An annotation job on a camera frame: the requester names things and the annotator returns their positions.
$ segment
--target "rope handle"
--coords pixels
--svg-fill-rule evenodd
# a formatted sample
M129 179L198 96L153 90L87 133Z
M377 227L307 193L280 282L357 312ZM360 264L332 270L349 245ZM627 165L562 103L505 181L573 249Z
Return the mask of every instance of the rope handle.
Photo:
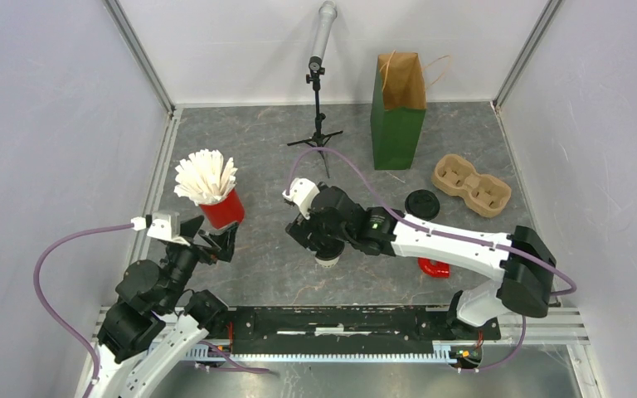
M395 52L396 52L396 50L391 52L391 54L389 55L389 58L387 59L387 62L385 62L384 65L382 65L382 67L380 68L380 73L382 73L382 69L387 68L387 70L385 70L385 79L382 82L382 92L384 92L385 87L387 87L387 77L389 76L389 63L391 62L391 58L394 56ZM444 58L448 58L448 64L445 66L445 68L440 73L440 75L438 75L438 77L435 80L433 80L429 85L427 85L424 88L424 91L428 90L432 85L434 85L436 82L438 82L438 80L440 80L445 75L445 72L447 72L448 69L450 69L450 64L453 63L453 57L449 54L447 56L442 56L440 58L436 58L435 61L432 61L429 65L424 66L423 68L421 68L421 73L424 73L424 71L427 68L429 68L431 65L435 64L436 62L438 62L438 61L440 61L440 60L442 60Z
M445 72L448 71L448 69L450 69L450 64L453 63L453 57L449 55L447 56L442 56L440 58L436 58L435 61L431 62L429 65L424 66L423 68L421 68L421 73L424 73L424 71L431 65L435 64L436 62L444 59L444 58L448 58L448 64L445 65L445 68L443 68L443 71L440 73L440 75L438 75L438 77L431 81L431 83L429 85L426 86L426 88L424 89L424 91L428 90L432 85L434 85L436 82L438 82L438 80L440 80L441 77L443 77L445 75Z

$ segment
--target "white wall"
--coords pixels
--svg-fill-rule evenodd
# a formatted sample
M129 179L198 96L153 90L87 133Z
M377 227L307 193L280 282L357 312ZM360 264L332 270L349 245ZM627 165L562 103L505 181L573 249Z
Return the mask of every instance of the white wall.
M121 0L178 104L312 102L309 55L323 0ZM545 0L337 0L322 99L369 102L377 55L451 54L429 100L491 100ZM433 65L435 79L445 63Z
M607 392L637 396L637 1L564 2L503 121Z
M38 303L33 266L142 209L164 121L100 1L0 0L0 398L74 394L85 350ZM81 238L45 263L46 296L82 332L132 237Z

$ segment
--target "red object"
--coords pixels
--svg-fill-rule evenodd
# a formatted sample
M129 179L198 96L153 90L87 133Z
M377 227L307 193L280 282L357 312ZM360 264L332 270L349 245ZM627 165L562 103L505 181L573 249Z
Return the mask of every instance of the red object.
M246 218L246 209L243 208L235 188L223 201L215 205L199 205L199 207L201 207L211 225L217 230L231 224L233 221L243 222L243 219Z
M450 277L450 265L441 261L419 258L419 268L434 278Z

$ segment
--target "silver microphone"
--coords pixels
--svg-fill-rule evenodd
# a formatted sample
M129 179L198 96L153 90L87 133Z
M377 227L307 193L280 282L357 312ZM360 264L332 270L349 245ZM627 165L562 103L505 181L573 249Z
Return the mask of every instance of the silver microphone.
M311 51L311 58L309 59L309 69L314 72L321 69L323 55L328 44L328 36L331 34L331 26L338 16L336 3L330 0L323 2L321 8L318 9L318 14L321 19L318 24L316 39L314 39L314 49Z

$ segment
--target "gray speckled floor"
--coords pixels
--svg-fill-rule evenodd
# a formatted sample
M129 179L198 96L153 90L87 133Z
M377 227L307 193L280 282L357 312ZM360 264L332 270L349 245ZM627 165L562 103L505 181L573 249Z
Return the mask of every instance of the gray speckled floor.
M219 149L238 167L238 194L246 219L238 230L233 261L198 265L187 285L210 289L229 305L449 303L456 291L485 281L483 276L451 268L449 279L432 279L418 268L416 259L370 257L347 247L332 269L314 263L313 256L284 233L297 214L281 192L294 158L305 146L286 143L313 132L313 106L185 109L174 144L160 209L179 211L183 219L200 214L187 198L173 193L175 166L189 153ZM325 105L324 132L344 130L330 147L352 159L366 174L387 204L403 209L404 199L416 189L431 189L441 204L434 222L459 228L509 232L516 225L531 225L516 170L488 103L429 104L416 159L410 170L372 169L370 105ZM486 219L468 209L459 197L448 197L430 183L438 160L458 153L479 172L501 178L513 189L502 214ZM299 176L341 187L363 207L376 202L357 176L335 157L329 157L332 178L326 180L318 154L310 154ZM148 258L159 260L163 247L150 246Z

